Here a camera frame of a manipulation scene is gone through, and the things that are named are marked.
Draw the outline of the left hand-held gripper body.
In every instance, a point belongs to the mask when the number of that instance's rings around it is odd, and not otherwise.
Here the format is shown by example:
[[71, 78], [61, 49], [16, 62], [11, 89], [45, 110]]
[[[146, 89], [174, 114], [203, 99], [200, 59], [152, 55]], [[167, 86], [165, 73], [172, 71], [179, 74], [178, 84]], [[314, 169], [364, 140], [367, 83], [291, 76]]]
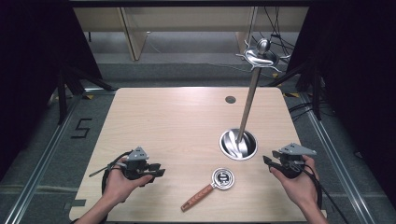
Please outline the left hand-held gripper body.
[[129, 180], [136, 180], [143, 175], [149, 175], [148, 159], [149, 155], [142, 147], [137, 147], [128, 152], [124, 161], [125, 170], [123, 173], [125, 177]]

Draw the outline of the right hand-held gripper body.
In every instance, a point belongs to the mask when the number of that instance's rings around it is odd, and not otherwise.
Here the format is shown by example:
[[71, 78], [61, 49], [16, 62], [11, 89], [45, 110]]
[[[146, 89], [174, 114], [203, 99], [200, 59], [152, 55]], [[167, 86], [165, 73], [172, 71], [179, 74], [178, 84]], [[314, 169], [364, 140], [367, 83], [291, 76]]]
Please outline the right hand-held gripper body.
[[314, 156], [317, 154], [315, 150], [296, 143], [290, 143], [276, 151], [281, 153], [278, 158], [280, 163], [277, 170], [287, 178], [295, 178], [303, 171], [305, 166], [303, 155]]

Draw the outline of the wooden-handled metal scoop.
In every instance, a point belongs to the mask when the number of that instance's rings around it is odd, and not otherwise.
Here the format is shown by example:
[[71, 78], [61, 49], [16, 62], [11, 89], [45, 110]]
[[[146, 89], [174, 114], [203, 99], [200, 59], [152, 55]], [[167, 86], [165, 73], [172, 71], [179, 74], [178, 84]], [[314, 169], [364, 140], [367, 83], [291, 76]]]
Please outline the wooden-handled metal scoop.
[[235, 181], [233, 172], [228, 168], [217, 168], [212, 176], [211, 183], [199, 190], [191, 196], [185, 203], [180, 206], [182, 212], [186, 212], [200, 202], [214, 189], [227, 190], [230, 189]]

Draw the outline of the metal utensil stand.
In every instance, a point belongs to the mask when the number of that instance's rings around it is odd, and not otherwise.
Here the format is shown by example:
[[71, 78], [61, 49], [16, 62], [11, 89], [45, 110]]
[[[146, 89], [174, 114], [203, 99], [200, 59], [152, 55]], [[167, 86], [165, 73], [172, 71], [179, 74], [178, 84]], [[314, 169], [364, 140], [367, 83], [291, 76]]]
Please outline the metal utensil stand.
[[221, 151], [228, 158], [236, 161], [248, 160], [258, 150], [258, 140], [247, 130], [248, 116], [258, 87], [261, 70], [269, 68], [279, 72], [276, 66], [280, 60], [280, 57], [271, 51], [271, 41], [266, 38], [260, 39], [256, 45], [247, 44], [247, 48], [241, 54], [241, 57], [251, 65], [252, 72], [243, 116], [238, 128], [225, 131], [219, 139]]

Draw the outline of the person's left hand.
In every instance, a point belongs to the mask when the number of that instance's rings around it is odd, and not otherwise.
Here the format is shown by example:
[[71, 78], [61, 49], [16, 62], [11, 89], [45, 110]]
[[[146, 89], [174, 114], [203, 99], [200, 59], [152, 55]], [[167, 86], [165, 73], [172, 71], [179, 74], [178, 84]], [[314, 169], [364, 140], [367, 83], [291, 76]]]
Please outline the person's left hand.
[[109, 171], [103, 198], [112, 206], [123, 203], [134, 189], [145, 186], [152, 178], [152, 175], [144, 175], [130, 180], [124, 176], [120, 166], [115, 164]]

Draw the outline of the person's right hand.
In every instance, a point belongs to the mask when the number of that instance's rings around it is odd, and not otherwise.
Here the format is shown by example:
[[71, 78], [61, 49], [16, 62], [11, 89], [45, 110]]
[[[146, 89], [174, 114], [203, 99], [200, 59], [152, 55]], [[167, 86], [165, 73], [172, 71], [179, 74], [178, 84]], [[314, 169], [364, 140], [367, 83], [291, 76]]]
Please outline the person's right hand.
[[307, 174], [289, 179], [276, 168], [271, 168], [270, 172], [280, 181], [289, 198], [302, 210], [313, 212], [318, 208], [318, 194], [316, 187]]

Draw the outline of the black metal stand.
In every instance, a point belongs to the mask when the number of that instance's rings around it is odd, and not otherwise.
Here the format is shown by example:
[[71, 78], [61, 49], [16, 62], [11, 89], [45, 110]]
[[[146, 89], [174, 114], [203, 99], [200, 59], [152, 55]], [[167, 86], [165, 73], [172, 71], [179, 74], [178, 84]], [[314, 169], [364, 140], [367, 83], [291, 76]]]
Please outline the black metal stand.
[[284, 76], [276, 78], [274, 81], [266, 84], [266, 87], [276, 87], [283, 82], [291, 79], [292, 77], [300, 74], [300, 78], [297, 81], [296, 88], [298, 91], [306, 91], [309, 86], [313, 88], [312, 95], [312, 107], [314, 115], [317, 120], [321, 120], [320, 115], [320, 75], [319, 70], [311, 60], [307, 60], [304, 63], [290, 69]]
[[58, 75], [57, 86], [60, 109], [59, 124], [62, 124], [67, 116], [66, 88], [68, 88], [73, 95], [82, 95], [85, 89], [80, 82], [81, 79], [86, 79], [106, 91], [117, 90], [117, 88], [106, 84], [102, 79], [90, 76], [76, 67], [68, 65], [63, 66]]

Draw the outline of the dark curtain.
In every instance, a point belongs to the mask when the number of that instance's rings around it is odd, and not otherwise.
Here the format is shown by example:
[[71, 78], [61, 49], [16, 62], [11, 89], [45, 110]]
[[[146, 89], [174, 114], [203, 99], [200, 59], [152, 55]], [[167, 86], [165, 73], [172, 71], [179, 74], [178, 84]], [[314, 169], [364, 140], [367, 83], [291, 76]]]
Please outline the dark curtain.
[[289, 69], [302, 63], [396, 207], [396, 0], [311, 0]]
[[30, 140], [64, 66], [102, 76], [69, 0], [0, 0], [0, 180]]

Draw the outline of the light wooden desk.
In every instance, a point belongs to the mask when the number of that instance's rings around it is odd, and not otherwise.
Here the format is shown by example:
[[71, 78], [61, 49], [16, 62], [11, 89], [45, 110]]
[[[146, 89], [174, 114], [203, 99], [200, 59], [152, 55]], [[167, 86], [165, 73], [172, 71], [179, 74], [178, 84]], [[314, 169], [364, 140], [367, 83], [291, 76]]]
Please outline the light wooden desk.
[[140, 58], [148, 32], [234, 32], [241, 51], [255, 32], [302, 29], [307, 7], [76, 7], [85, 32], [122, 32], [130, 59]]

